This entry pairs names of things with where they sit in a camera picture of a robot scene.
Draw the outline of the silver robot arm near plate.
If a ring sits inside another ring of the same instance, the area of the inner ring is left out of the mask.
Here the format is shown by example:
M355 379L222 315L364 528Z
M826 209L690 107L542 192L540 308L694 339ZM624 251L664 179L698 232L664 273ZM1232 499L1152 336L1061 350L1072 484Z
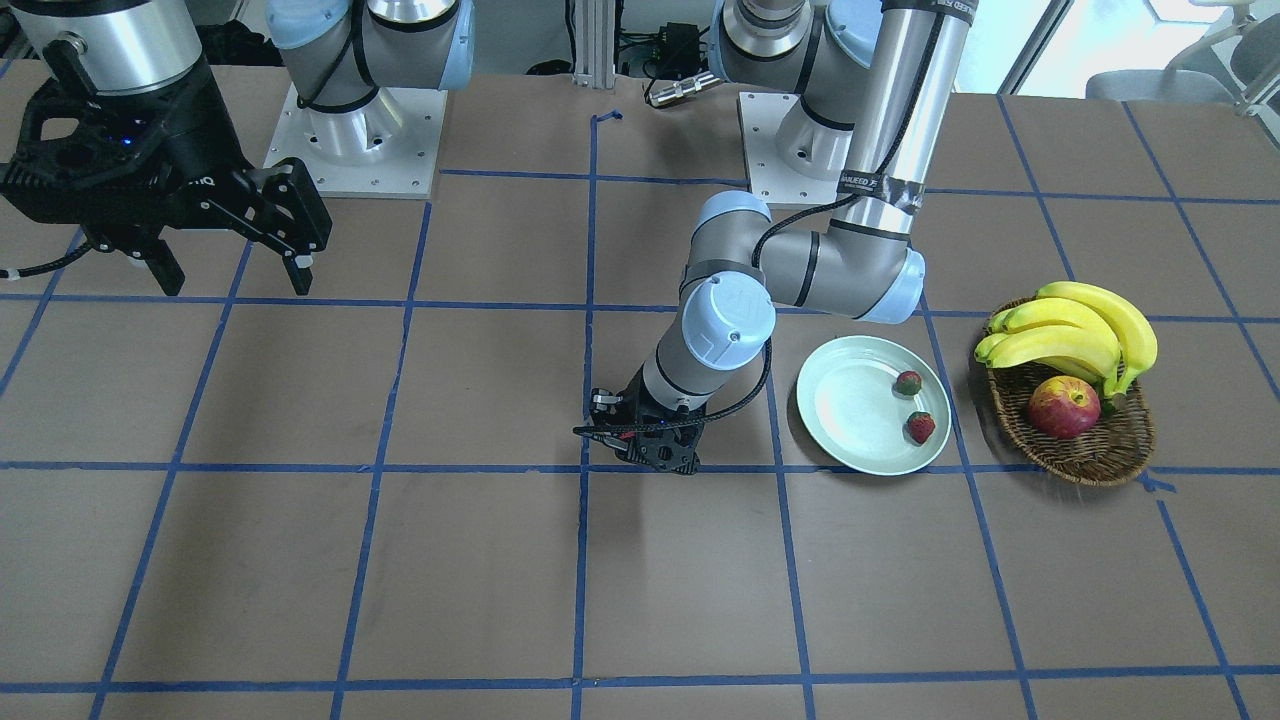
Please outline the silver robot arm near plate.
M51 76L26 105L3 196L84 241L4 279L120 252L174 296L186 275L169 227L233 231L275 252L297 295L310 291L333 227L317 183L300 158L259 168L244 155L183 1L14 1L12 14ZM270 1L266 17L325 159L390 156L404 127L393 88L470 81L468 1Z

